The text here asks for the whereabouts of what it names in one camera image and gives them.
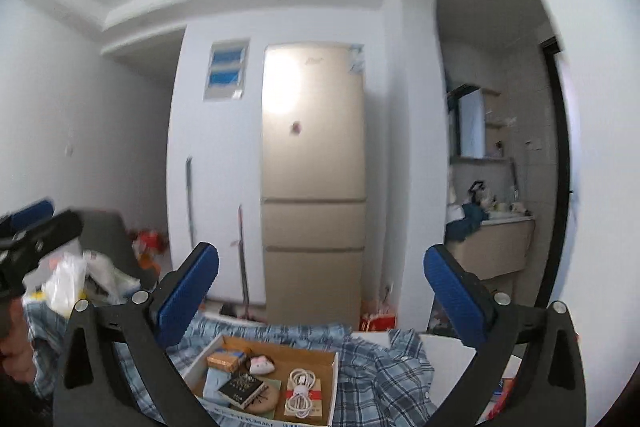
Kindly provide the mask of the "person's left hand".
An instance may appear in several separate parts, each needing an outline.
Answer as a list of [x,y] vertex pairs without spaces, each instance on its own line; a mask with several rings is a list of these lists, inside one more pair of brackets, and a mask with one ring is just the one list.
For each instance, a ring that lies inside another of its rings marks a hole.
[[36,376],[34,350],[29,339],[29,327],[25,319],[21,299],[11,301],[11,326],[9,334],[1,339],[1,367],[3,372],[23,384],[32,384]]

